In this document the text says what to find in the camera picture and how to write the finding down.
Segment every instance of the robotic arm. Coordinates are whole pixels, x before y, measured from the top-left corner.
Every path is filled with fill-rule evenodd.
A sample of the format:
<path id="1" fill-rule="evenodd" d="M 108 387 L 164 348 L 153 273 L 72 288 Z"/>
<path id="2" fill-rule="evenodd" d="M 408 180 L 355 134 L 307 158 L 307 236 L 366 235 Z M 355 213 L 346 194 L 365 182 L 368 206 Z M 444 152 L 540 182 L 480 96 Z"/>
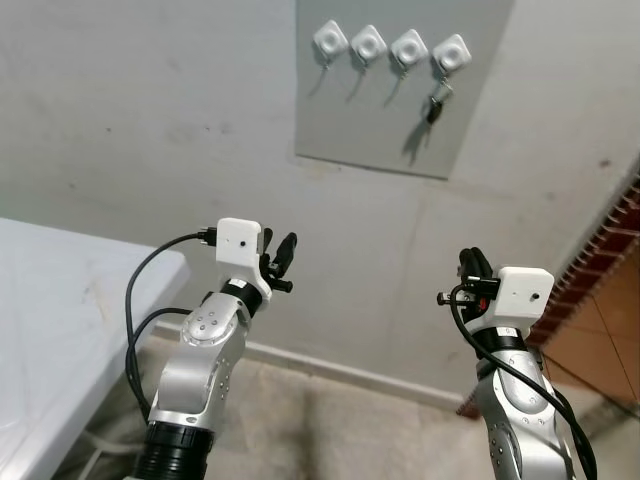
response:
<path id="1" fill-rule="evenodd" d="M 290 292 L 293 287 L 282 277 L 293 260 L 297 237 L 290 233 L 271 260 L 265 253 L 271 236 L 271 230 L 257 222 L 233 218 L 218 222 L 220 291 L 210 293 L 185 319 L 151 406 L 144 450 L 128 478 L 204 478 L 251 320 L 269 305 L 272 290 Z"/>
<path id="2" fill-rule="evenodd" d="M 476 349 L 479 362 L 475 402 L 487 425 L 496 478 L 575 479 L 569 448 L 557 431 L 557 392 L 542 375 L 524 342 L 544 312 L 553 276 L 539 268 L 521 267 L 500 267 L 494 274 L 477 248 L 463 250 L 460 263 L 462 284 L 451 294 L 438 294 L 438 304 L 451 307 L 458 328 Z M 542 396 L 505 369 L 496 368 L 491 357 L 524 375 L 547 395 Z M 550 400 L 556 405 L 544 397 L 552 397 Z M 561 406 L 577 425 L 571 407 Z M 577 447 L 585 446 L 586 437 L 574 432 L 574 438 Z M 587 460 L 592 463 L 587 462 L 585 473 L 595 479 L 595 458 L 590 446 L 587 455 L 589 452 L 591 457 Z"/>

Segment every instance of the concrete floor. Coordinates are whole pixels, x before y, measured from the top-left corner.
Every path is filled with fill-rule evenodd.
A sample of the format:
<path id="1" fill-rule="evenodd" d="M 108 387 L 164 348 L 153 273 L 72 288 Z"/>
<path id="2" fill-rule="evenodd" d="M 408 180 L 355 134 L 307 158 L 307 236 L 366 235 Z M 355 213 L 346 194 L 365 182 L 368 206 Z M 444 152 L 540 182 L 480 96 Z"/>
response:
<path id="1" fill-rule="evenodd" d="M 153 338 L 148 345 L 150 386 L 172 343 Z M 142 421 L 130 396 L 124 383 L 116 387 L 89 429 L 112 440 L 139 440 Z M 129 413 L 124 422 L 123 412 Z M 207 480 L 495 478 L 483 422 L 304 373 L 241 360 L 226 414 Z M 594 444 L 600 478 L 640 478 L 638 428 L 629 423 Z M 56 480 L 77 478 L 88 453 L 84 445 L 82 454 L 70 455 Z M 89 479 L 122 479 L 130 471 L 126 461 L 106 456 Z"/>

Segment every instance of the orange tile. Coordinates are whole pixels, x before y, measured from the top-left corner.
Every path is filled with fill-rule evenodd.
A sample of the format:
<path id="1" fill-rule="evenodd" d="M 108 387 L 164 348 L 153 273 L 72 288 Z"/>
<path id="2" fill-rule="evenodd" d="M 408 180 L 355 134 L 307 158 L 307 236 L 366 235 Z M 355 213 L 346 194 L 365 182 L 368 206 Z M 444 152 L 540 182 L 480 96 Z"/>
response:
<path id="1" fill-rule="evenodd" d="M 593 297 L 589 295 L 580 310 L 569 322 L 571 328 L 582 328 L 593 332 L 607 333 L 602 316 Z"/>
<path id="2" fill-rule="evenodd" d="M 640 341 L 640 273 L 633 257 L 605 280 L 594 299 L 611 335 Z"/>
<path id="3" fill-rule="evenodd" d="M 636 399 L 640 400 L 640 343 L 625 338 L 612 337 L 622 366 L 627 374 Z"/>
<path id="4" fill-rule="evenodd" d="M 544 351 L 569 371 L 606 394 L 623 400 L 634 398 L 622 363 L 608 335 L 564 327 Z M 549 377 L 554 382 L 586 388 L 583 383 L 560 370 L 553 362 L 549 361 L 547 365 Z"/>

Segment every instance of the white table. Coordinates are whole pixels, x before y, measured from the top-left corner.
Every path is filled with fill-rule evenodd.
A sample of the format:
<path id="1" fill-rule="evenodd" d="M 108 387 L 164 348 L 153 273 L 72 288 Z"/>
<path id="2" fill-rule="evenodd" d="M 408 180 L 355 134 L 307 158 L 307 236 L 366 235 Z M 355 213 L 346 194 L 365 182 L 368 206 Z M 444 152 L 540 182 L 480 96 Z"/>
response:
<path id="1" fill-rule="evenodd" d="M 122 374 L 125 288 L 152 250 L 0 219 L 0 480 L 50 478 Z M 135 325 L 188 276 L 178 252 L 152 261 Z"/>

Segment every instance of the white wall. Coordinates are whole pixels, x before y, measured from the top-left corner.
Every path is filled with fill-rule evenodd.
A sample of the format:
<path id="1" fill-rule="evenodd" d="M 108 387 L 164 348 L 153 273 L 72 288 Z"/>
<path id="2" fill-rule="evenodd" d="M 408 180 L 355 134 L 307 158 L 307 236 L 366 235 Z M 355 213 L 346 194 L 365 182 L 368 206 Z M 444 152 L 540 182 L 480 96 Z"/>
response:
<path id="1" fill-rule="evenodd" d="M 0 215 L 148 244 L 228 215 L 295 230 L 294 293 L 253 340 L 464 393 L 473 355 L 435 294 L 472 244 L 571 254 L 638 156 L 639 18 L 518 0 L 440 182 L 294 158 L 293 0 L 5 0 Z M 187 253 L 183 306 L 215 285 Z"/>

